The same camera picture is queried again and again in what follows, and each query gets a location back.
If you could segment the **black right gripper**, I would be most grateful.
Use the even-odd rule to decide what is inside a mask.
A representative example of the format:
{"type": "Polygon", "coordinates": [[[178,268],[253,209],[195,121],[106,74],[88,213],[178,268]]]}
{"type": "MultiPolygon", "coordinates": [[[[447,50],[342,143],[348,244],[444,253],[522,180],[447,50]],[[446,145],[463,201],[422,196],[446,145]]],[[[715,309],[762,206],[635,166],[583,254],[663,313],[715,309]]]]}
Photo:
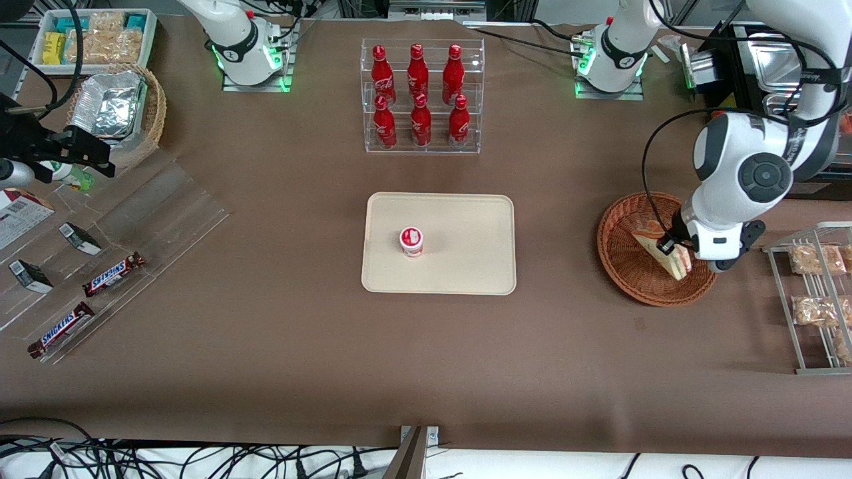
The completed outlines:
{"type": "Polygon", "coordinates": [[[66,146],[62,134],[42,124],[31,113],[9,112],[18,104],[1,94],[1,180],[2,182],[52,182],[54,170],[43,162],[60,161],[64,149],[70,154],[67,164],[92,168],[101,176],[115,177],[116,166],[110,161],[110,146],[81,127],[66,127],[66,146]]]}

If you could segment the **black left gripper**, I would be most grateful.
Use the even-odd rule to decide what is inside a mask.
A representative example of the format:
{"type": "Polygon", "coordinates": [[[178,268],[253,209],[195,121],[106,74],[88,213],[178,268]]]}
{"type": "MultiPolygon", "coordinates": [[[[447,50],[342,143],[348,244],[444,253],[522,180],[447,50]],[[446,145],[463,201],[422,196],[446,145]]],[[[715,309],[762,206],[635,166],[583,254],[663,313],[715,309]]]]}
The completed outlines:
{"type": "Polygon", "coordinates": [[[669,257],[678,245],[687,251],[695,252],[693,238],[688,230],[687,223],[690,221],[691,207],[680,207],[672,215],[668,236],[663,236],[657,241],[657,250],[669,257]]]}

